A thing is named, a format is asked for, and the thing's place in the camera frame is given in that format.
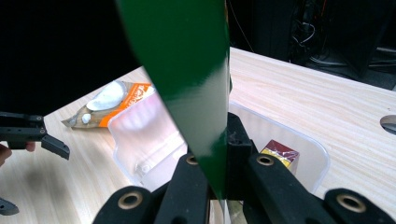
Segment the screw hole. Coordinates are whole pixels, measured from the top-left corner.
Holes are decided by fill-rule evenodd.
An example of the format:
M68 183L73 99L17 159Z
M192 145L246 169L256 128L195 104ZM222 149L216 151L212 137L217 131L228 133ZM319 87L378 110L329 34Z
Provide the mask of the screw hole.
M388 133L396 134L396 115L388 115L382 118L379 123Z
M195 159L194 156L189 156L189 157L186 159L186 162L187 162L188 164L190 164L190 165L198 165L198 161Z
M257 162L261 165L270 166L274 164L274 160L267 156L259 156Z
M119 199L119 207L128 210L136 208L143 202L143 195L138 191L132 191L122 195Z
M348 194L340 194L337 196L337 202L345 207L347 210L356 212L356 213L363 213L366 211L366 205L355 196L348 195Z

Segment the clear plastic container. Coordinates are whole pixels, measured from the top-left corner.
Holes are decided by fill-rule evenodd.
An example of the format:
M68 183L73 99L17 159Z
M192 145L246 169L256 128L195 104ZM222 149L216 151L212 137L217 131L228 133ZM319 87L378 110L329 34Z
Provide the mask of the clear plastic container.
M273 139L298 151L296 177L308 191L315 192L330 165L321 144L241 105L230 103L229 111L242 120L258 150ZM116 164L133 185L151 191L172 178L178 159L187 152L157 92L119 113L108 128L116 142Z

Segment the wooden table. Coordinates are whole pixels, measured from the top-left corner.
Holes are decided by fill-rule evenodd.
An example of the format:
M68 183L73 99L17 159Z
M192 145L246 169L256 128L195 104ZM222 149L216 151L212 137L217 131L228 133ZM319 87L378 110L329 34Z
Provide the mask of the wooden table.
M396 115L396 92L239 49L231 50L230 67L230 100L327 149L331 167L316 195L353 189L396 219L396 135L380 125ZM142 68L120 79L149 81ZM72 130L61 123L99 90L45 117L49 133L70 147L69 161L38 144L34 153L14 151L0 168L0 197L21 210L0 223L91 223L113 192L130 185L113 161L108 129Z

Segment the green panel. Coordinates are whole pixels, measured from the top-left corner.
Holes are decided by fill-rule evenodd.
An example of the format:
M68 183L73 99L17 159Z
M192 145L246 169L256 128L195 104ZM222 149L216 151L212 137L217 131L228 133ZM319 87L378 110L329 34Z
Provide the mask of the green panel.
M211 187L223 199L230 91L225 2L117 3L132 51L145 66Z

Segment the human hand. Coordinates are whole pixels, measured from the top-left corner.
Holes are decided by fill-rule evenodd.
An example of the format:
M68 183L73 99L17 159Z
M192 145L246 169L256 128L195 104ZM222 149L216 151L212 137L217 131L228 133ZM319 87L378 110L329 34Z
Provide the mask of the human hand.
M27 142L26 150L33 152L35 151L35 142ZM6 146L0 144L0 166L6 162L6 159L12 155L12 150Z

